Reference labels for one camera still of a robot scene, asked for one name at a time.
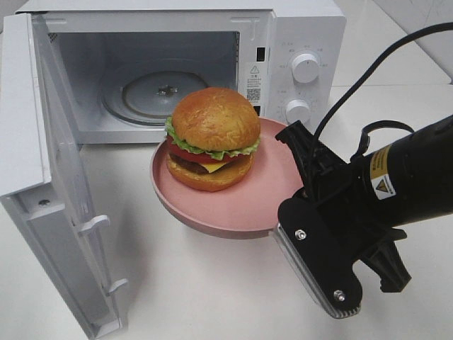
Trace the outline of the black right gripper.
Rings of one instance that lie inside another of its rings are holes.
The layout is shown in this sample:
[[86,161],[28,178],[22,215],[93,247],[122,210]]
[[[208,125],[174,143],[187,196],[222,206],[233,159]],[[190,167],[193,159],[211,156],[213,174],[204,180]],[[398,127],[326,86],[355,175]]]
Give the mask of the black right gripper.
[[371,155],[359,156],[349,164],[335,154],[324,157],[331,165],[316,174],[316,150],[310,152],[313,135],[298,120],[279,131],[275,139],[289,148],[304,184],[313,187],[314,206],[330,233],[355,262],[361,260],[380,277],[383,293],[400,293],[411,280],[395,241],[406,233],[376,207],[370,180]]

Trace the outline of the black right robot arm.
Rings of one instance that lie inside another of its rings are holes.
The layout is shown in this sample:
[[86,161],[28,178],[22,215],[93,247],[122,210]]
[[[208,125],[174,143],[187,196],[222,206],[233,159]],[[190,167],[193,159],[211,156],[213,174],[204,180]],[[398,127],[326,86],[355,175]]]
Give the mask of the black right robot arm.
[[369,134],[380,128],[405,125],[381,120],[364,127],[349,161],[301,123],[276,135],[303,183],[280,205],[280,223],[290,237],[306,232],[297,250],[323,288],[356,285],[352,265],[362,261],[380,277],[383,292],[402,291],[411,277],[395,246],[406,237],[400,226],[452,212],[452,119],[368,152]]

